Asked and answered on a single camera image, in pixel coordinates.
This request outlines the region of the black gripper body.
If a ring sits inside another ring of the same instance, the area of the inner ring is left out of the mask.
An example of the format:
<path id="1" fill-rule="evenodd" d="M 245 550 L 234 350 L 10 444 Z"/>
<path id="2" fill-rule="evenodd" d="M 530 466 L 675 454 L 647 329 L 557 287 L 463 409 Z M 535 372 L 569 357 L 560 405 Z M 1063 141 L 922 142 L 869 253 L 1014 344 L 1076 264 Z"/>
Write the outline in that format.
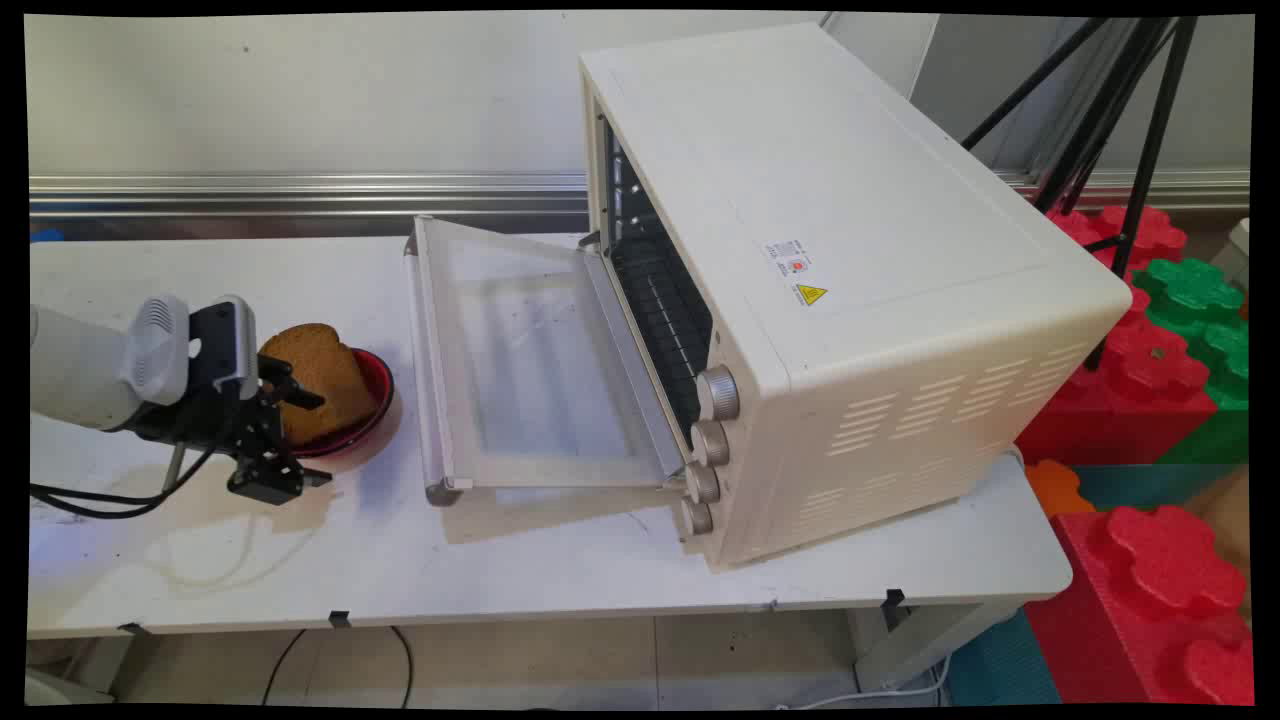
<path id="1" fill-rule="evenodd" d="M 282 405 L 288 397 L 264 382 L 253 397 L 229 401 L 220 389 L 204 386 L 170 406 L 143 404 L 131 419 L 138 438 L 202 452 L 212 447 L 232 457 L 268 457 L 284 462 L 291 452 L 283 432 Z"/>

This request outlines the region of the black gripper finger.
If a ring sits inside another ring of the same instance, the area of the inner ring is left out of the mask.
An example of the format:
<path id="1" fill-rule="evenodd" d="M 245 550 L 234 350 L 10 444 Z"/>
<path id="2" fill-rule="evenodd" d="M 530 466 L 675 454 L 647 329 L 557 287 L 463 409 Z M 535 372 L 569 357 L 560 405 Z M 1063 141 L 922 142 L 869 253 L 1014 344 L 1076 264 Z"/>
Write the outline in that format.
<path id="1" fill-rule="evenodd" d="M 328 486 L 333 474 L 302 466 L 288 451 L 233 452 L 236 468 L 227 489 L 242 498 L 280 506 L 303 496 L 305 491 Z"/>
<path id="2" fill-rule="evenodd" d="M 302 387 L 293 377 L 293 366 L 289 363 L 265 354 L 260 354 L 257 361 L 259 379 L 262 383 L 259 402 L 264 407 L 279 407 L 282 404 L 288 404 L 311 411 L 325 404 L 323 396 Z"/>

